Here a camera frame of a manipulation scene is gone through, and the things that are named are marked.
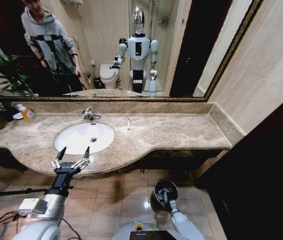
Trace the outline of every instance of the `white sink basin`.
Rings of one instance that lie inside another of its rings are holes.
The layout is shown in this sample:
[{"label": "white sink basin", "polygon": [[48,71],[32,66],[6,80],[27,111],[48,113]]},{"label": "white sink basin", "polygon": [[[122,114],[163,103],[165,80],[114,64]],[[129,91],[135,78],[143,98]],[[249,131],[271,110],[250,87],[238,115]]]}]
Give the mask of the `white sink basin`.
[{"label": "white sink basin", "polygon": [[107,148],[114,140],[114,130],[102,123],[80,123],[61,131],[55,139],[55,148],[66,154],[83,155],[89,146],[91,154]]}]

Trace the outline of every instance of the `gray hoodie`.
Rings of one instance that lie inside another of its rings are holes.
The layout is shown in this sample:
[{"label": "gray hoodie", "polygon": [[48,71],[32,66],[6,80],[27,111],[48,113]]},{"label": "gray hoodie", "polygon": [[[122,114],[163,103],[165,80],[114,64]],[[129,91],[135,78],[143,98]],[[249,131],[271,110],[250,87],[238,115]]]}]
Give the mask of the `gray hoodie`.
[{"label": "gray hoodie", "polygon": [[49,35],[56,35],[57,37],[62,37],[66,47],[63,45],[61,39],[55,39],[54,46],[56,49],[56,54],[61,63],[64,63],[65,66],[69,69],[68,74],[74,74],[75,68],[74,63],[72,62],[69,51],[76,49],[73,40],[67,35],[61,22],[54,16],[50,11],[45,10],[45,15],[41,22],[36,21],[28,7],[25,7],[25,12],[21,15],[21,21],[23,27],[25,28],[25,39],[27,44],[30,46],[33,52],[39,51],[43,54],[44,59],[48,63],[50,70],[53,74],[58,74],[56,58],[54,53],[51,51],[48,44],[43,40],[35,40],[34,38],[44,38],[45,40],[51,40]]}]

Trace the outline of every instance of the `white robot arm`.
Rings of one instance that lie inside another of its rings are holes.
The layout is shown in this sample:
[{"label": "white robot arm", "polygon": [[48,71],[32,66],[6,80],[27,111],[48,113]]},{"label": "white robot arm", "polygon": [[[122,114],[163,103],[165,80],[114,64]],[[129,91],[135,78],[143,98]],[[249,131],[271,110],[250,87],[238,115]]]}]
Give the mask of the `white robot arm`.
[{"label": "white robot arm", "polygon": [[34,222],[26,226],[13,240],[59,240],[61,231],[59,225],[64,216],[64,202],[68,197],[70,182],[89,163],[90,147],[78,162],[59,162],[62,160],[66,147],[51,160],[52,167],[57,174],[52,186],[44,193],[43,199],[25,198],[18,208],[18,212],[29,214]]},{"label": "white robot arm", "polygon": [[155,97],[156,94],[156,78],[157,70],[155,70],[155,64],[157,63],[158,53],[158,41],[152,40],[150,43],[150,81],[149,81],[149,94],[151,97]]},{"label": "white robot arm", "polygon": [[198,228],[178,210],[176,200],[169,201],[169,205],[172,209],[170,214],[172,225],[180,235],[189,240],[205,240]]},{"label": "white robot arm", "polygon": [[125,54],[127,50],[127,40],[125,38],[121,38],[119,40],[119,55],[115,56],[115,60],[110,69],[121,69],[122,65],[125,62]]}]

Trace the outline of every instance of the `drain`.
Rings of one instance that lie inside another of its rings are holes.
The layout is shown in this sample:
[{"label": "drain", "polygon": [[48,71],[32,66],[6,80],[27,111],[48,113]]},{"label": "drain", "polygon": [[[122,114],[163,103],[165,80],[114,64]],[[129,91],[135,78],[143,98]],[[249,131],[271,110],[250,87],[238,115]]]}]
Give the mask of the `drain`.
[{"label": "drain", "polygon": [[97,137],[92,137],[91,139],[90,139],[90,142],[91,143],[95,143],[97,141]]}]

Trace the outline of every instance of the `sticker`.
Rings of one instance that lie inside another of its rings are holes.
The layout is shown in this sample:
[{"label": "sticker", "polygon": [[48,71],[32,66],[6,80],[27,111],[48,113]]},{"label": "sticker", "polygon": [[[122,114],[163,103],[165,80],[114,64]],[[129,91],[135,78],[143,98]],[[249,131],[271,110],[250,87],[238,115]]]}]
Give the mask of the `sticker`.
[{"label": "sticker", "polygon": [[29,117],[30,119],[33,119],[35,117],[35,114],[32,111],[28,111],[27,117]]},{"label": "sticker", "polygon": [[141,222],[138,222],[135,224],[135,226],[133,227],[134,231],[144,231],[145,227]]}]

